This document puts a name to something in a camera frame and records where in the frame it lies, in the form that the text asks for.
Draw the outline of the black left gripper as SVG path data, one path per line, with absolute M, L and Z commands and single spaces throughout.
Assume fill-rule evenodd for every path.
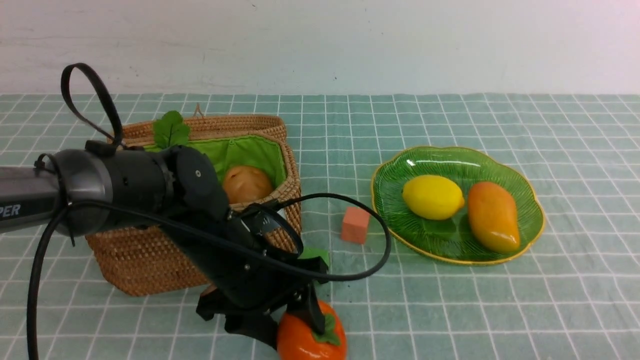
M 278 214 L 279 203 L 232 210 L 205 154 L 173 146 L 167 165 L 174 177 L 167 236 L 215 287 L 201 292 L 196 314 L 221 316 L 225 332 L 277 349 L 278 323 L 270 310 L 295 301 L 295 317 L 316 335 L 326 331 L 314 282 L 329 268 L 322 258 L 300 259 L 300 236 Z

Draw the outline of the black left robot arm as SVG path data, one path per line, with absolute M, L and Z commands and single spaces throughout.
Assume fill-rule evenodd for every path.
M 324 281 L 327 265 L 269 244 L 265 222 L 274 221 L 297 252 L 303 250 L 299 235 L 278 214 L 280 207 L 275 200 L 233 210 L 210 159 L 183 145 L 147 152 L 90 140 L 85 149 L 42 153 L 33 167 L 2 167 L 1 231 L 46 224 L 27 296 L 29 356 L 38 354 L 39 285 L 54 232 L 74 239 L 158 226 L 214 285 L 196 308 L 204 321 L 222 315 L 226 332 L 276 347 L 281 331 L 271 312 L 285 306 L 287 315 L 324 335 L 329 323 L 314 281 Z

